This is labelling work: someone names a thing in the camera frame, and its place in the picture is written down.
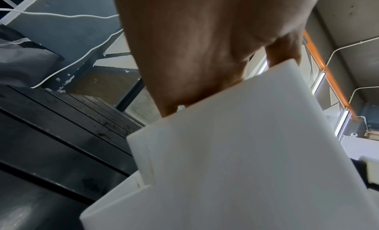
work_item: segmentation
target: fluorescent light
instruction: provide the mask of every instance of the fluorescent light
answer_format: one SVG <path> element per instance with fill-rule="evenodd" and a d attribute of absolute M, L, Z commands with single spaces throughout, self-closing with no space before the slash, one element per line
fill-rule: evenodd
<path fill-rule="evenodd" d="M 321 74 L 317 77 L 316 82 L 312 88 L 312 94 L 313 95 L 315 95 L 315 93 L 316 93 L 317 89 L 319 88 L 320 83 L 324 79 L 324 77 L 325 77 L 325 72 L 321 72 Z"/>
<path fill-rule="evenodd" d="M 337 124 L 337 126 L 336 126 L 336 129 L 335 129 L 335 131 L 334 131 L 334 134 L 335 134 L 336 136 L 338 136 L 338 134 L 340 133 L 341 128 L 342 128 L 343 124 L 345 123 L 346 118 L 347 118 L 348 115 L 349 115 L 349 110 L 345 109 L 345 110 L 343 111 L 342 116 L 341 116 L 340 120 L 338 121 L 338 124 Z"/>
<path fill-rule="evenodd" d="M 261 69 L 258 71 L 257 75 L 263 73 L 264 69 L 267 67 L 267 60 L 265 61 L 265 63 L 262 65 Z"/>

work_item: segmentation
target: orange beam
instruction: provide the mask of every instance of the orange beam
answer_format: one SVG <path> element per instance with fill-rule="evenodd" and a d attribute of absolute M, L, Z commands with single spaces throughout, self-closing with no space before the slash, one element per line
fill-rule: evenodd
<path fill-rule="evenodd" d="M 328 66 L 325 64 L 323 58 L 321 57 L 321 55 L 318 52 L 315 44 L 312 42 L 311 38 L 309 37 L 307 31 L 304 32 L 304 37 L 305 37 L 305 39 L 307 39 L 307 42 L 308 42 L 306 44 L 307 48 L 311 52 L 313 58 L 315 59 L 317 65 L 319 66 L 319 68 L 321 68 L 322 70 L 325 71 L 326 79 L 328 80 L 330 86 L 332 87 L 332 89 L 336 93 L 337 97 L 341 100 L 342 104 L 350 110 L 350 113 L 351 113 L 351 116 L 353 117 L 353 119 L 357 120 L 358 117 L 357 117 L 354 109 L 349 104 L 349 101 L 347 100 L 347 98 L 343 94 L 340 86 L 338 85 L 336 79 L 333 77 L 333 75 L 330 72 Z"/>

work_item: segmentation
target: finger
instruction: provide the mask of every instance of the finger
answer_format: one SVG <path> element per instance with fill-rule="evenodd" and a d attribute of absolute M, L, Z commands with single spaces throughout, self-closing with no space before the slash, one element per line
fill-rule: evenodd
<path fill-rule="evenodd" d="M 280 37 L 274 43 L 265 47 L 267 60 L 270 67 L 275 66 L 288 59 L 295 59 L 300 65 L 301 62 L 301 43 L 304 33 L 304 26 Z"/>

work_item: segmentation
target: hand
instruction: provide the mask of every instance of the hand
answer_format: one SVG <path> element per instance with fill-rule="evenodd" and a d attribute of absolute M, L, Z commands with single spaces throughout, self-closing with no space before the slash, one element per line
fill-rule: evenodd
<path fill-rule="evenodd" d="M 317 0 L 115 0 L 131 53 L 163 117 L 242 81 L 265 46 L 269 66 L 301 60 Z"/>

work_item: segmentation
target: white machine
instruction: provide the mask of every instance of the white machine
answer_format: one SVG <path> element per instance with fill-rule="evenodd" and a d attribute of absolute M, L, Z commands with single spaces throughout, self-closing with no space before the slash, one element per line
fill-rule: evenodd
<path fill-rule="evenodd" d="M 379 212 L 293 60 L 132 135 L 86 230 L 372 230 Z"/>

